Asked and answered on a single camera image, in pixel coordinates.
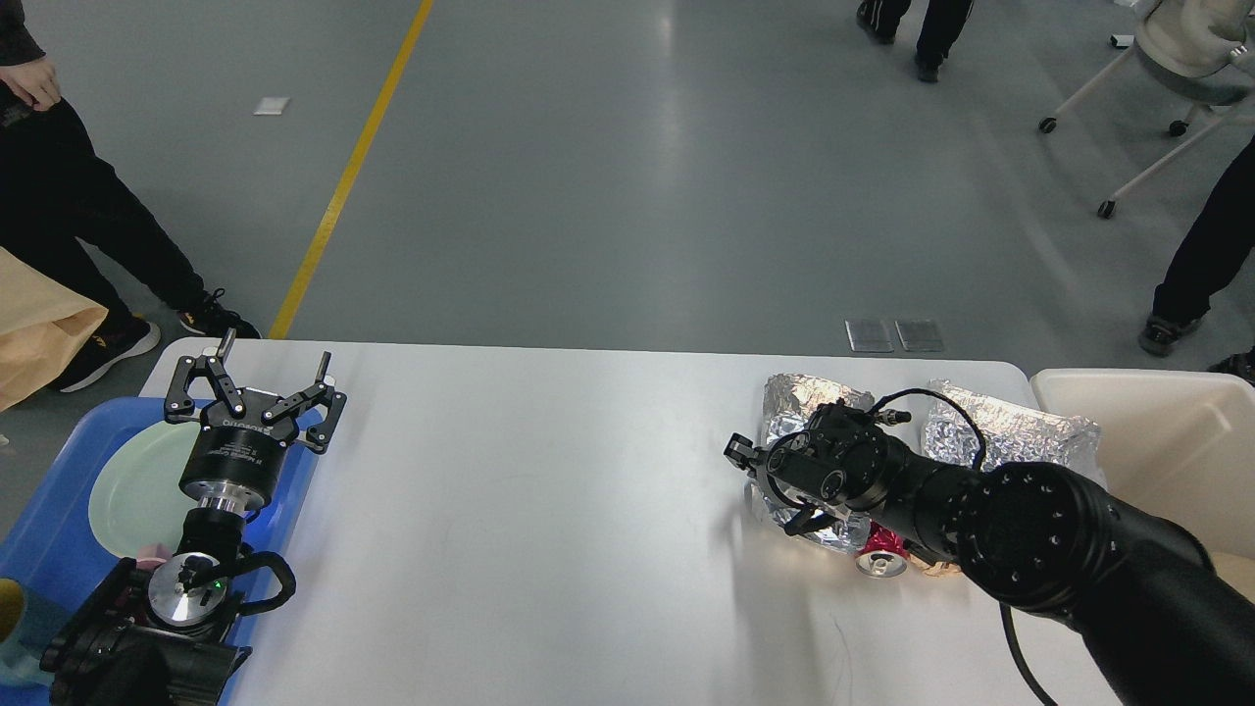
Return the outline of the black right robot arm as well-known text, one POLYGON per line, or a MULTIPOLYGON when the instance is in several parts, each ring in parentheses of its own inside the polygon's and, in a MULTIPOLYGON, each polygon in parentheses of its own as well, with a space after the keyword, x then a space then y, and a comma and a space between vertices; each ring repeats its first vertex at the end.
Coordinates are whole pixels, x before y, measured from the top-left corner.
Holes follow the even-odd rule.
POLYGON ((1078 631, 1126 705, 1252 702, 1252 603, 1191 532, 1052 461, 985 473, 981 451, 971 468, 917 455, 884 431, 907 420, 887 398, 825 403, 771 446, 730 436, 725 456, 798 509, 788 533, 865 510, 1004 611, 1078 631))

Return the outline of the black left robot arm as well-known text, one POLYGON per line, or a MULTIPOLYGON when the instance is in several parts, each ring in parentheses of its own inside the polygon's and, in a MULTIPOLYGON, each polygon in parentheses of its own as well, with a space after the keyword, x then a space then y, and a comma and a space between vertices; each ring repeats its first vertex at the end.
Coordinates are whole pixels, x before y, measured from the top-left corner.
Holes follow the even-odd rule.
POLYGON ((40 667, 54 705, 215 705, 252 652, 228 643, 233 624, 296 593, 285 558, 248 545, 246 528, 274 504, 287 451, 328 451, 348 398, 328 352, 287 396, 238 387, 226 371, 235 340, 176 362, 163 420, 198 428, 176 484, 193 507, 169 559, 120 559, 50 640, 40 667))

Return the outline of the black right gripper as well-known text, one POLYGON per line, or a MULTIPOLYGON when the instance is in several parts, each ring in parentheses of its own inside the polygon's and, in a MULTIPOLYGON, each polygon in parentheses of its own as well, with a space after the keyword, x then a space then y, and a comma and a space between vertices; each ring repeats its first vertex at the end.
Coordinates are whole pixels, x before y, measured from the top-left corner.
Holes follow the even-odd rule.
POLYGON ((813 451, 812 436, 781 436, 771 445, 758 446, 748 436, 732 433, 725 445, 725 459, 740 472, 754 472, 757 485, 766 497, 781 507, 802 507, 781 528, 787 535, 828 530, 838 517, 820 510, 796 480, 802 478, 803 461, 813 451))

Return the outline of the person bare hand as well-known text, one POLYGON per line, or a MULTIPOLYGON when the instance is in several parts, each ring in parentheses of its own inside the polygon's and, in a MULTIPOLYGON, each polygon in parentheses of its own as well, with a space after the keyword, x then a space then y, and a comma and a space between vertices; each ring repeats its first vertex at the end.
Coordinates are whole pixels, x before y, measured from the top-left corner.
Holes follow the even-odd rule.
POLYGON ((46 56, 1 66, 1 80, 31 112, 49 112, 63 100, 56 68, 46 56))

